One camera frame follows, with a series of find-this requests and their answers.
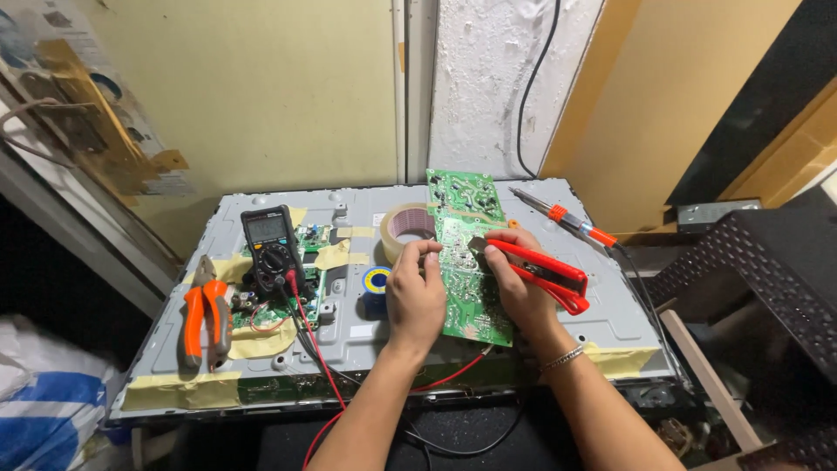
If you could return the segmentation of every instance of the red utility knife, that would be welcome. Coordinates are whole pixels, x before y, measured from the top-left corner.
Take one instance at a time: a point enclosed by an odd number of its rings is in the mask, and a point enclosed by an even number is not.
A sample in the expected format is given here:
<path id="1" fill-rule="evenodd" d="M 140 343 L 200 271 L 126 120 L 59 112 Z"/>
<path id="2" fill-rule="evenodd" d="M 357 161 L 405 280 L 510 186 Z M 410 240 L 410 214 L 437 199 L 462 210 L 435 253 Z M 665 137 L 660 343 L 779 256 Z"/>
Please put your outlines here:
<path id="1" fill-rule="evenodd" d="M 587 274 L 584 271 L 540 252 L 504 241 L 474 237 L 468 243 L 469 248 L 480 253 L 484 253 L 489 245 L 521 258 L 523 263 L 512 262 L 511 269 L 523 280 L 548 292 L 570 315 L 578 316 L 590 307 L 590 302 L 584 297 L 587 292 Z"/>

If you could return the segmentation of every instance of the peeling paint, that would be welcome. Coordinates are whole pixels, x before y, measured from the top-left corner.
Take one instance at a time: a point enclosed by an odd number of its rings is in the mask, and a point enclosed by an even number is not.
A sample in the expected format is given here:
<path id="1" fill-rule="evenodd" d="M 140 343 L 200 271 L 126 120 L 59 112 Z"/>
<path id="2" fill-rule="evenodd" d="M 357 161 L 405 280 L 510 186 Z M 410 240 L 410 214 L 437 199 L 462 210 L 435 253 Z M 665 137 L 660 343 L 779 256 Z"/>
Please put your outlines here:
<path id="1" fill-rule="evenodd" d="M 537 171 L 602 0 L 563 0 L 555 37 L 523 113 L 521 150 Z M 525 176 L 517 113 L 546 41 L 554 0 L 440 0 L 429 166 Z"/>

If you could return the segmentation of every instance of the pliers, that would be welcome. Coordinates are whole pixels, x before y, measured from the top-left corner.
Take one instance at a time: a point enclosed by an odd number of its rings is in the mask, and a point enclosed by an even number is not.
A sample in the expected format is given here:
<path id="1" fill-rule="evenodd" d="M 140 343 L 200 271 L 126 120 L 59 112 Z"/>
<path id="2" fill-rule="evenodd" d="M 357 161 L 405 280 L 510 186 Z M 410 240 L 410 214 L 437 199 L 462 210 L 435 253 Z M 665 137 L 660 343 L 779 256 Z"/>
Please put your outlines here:
<path id="1" fill-rule="evenodd" d="M 587 274 L 583 270 L 504 241 L 474 237 L 468 243 L 470 249 L 479 253 L 485 253 L 489 245 L 521 258 L 523 262 L 520 264 L 509 260 L 511 269 L 524 281 L 549 293 L 570 315 L 577 316 L 590 307 L 590 302 L 584 297 L 587 292 Z"/>
<path id="2" fill-rule="evenodd" d="M 209 304 L 212 310 L 213 342 L 215 355 L 219 359 L 225 359 L 229 353 L 233 336 L 233 313 L 223 298 L 227 293 L 227 283 L 215 279 L 215 265 L 208 256 L 203 255 L 198 260 L 198 269 L 195 270 L 192 286 L 183 296 L 187 306 L 183 349 L 186 354 L 186 366 L 198 368 L 203 362 L 201 324 L 205 312 L 204 306 Z"/>

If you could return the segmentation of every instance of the bracelet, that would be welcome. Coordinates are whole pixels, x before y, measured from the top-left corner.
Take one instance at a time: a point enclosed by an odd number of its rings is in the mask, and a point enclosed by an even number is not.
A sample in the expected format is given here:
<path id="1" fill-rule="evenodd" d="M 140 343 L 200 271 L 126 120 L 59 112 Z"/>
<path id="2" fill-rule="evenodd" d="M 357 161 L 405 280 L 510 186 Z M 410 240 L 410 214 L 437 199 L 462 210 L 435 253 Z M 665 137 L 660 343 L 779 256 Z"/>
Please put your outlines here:
<path id="1" fill-rule="evenodd" d="M 550 361 L 549 363 L 545 364 L 543 368 L 541 368 L 541 372 L 545 373 L 558 365 L 563 365 L 567 363 L 569 360 L 572 360 L 573 358 L 579 356 L 582 353 L 584 353 L 584 347 L 582 345 L 579 345 L 578 347 L 570 350 L 564 355 L 561 355 L 553 361 Z"/>

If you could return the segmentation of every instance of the digital multimeter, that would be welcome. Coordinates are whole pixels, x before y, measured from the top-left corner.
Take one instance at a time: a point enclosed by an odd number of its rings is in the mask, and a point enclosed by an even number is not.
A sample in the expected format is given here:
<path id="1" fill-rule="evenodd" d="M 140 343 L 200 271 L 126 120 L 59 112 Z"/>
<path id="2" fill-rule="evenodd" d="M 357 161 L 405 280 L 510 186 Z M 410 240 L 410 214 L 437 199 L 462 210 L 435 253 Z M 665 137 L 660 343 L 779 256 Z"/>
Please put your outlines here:
<path id="1" fill-rule="evenodd" d="M 241 225 L 253 254 L 253 275 L 259 290 L 267 295 L 279 293 L 293 270 L 296 286 L 303 292 L 306 275 L 288 207 L 282 204 L 268 210 L 245 211 L 241 213 Z"/>

